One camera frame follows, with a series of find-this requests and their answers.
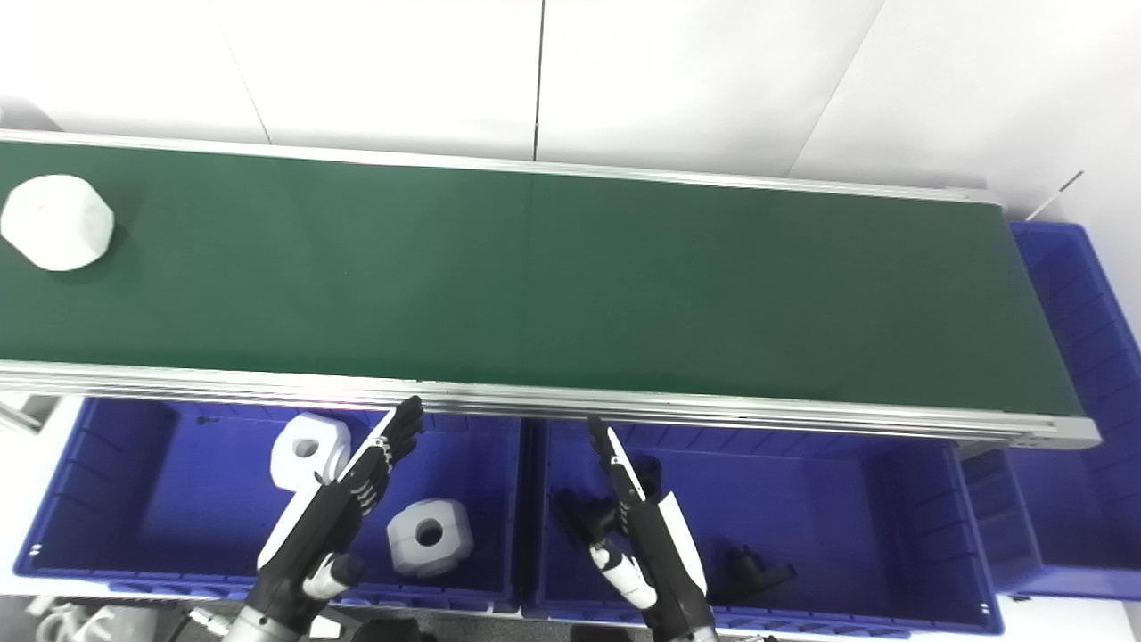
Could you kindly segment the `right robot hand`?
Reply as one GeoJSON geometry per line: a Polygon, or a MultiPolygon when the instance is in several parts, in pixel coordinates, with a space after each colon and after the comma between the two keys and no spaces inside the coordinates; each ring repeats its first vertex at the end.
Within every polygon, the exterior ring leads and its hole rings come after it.
{"type": "Polygon", "coordinates": [[[709,582],[659,460],[633,460],[614,426],[586,418],[591,446],[610,483],[607,499],[555,496],[560,517],[602,579],[634,606],[656,641],[718,641],[709,582]]]}

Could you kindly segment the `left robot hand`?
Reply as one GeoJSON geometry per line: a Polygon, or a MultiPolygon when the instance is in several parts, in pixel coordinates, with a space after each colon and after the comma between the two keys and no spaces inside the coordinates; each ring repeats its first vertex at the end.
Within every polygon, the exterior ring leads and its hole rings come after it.
{"type": "Polygon", "coordinates": [[[413,395],[387,412],[342,473],[317,485],[257,572],[230,641],[298,641],[335,598],[358,585],[365,564],[349,548],[382,502],[396,463],[415,450],[422,431],[423,399],[413,395]]]}

